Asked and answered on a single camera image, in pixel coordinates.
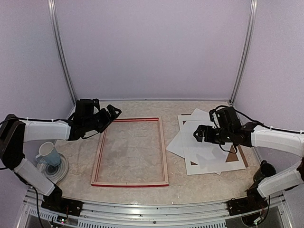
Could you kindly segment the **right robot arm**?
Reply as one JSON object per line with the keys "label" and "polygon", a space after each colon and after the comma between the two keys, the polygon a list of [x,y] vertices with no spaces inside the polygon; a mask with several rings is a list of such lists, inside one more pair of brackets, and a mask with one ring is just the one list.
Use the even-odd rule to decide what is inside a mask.
{"label": "right robot arm", "polygon": [[290,190],[304,183],[304,132],[266,126],[232,106],[220,105],[209,112],[210,125],[199,125],[193,133],[198,142],[217,144],[220,147],[231,143],[267,149],[297,157],[295,164],[276,172],[274,167],[263,161],[254,175],[254,183],[247,189],[246,196],[228,201],[231,214],[266,208],[274,193]]}

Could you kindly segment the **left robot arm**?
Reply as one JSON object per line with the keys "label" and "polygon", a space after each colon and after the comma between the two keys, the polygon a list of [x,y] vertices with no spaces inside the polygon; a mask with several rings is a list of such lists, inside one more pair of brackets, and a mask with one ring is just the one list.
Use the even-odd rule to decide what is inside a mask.
{"label": "left robot arm", "polygon": [[5,169],[43,195],[43,208],[63,213],[71,201],[63,198],[62,190],[26,158],[24,144],[86,139],[88,132],[103,133],[121,113],[111,104],[101,108],[98,99],[80,99],[67,119],[30,119],[9,114],[0,123],[0,159]]}

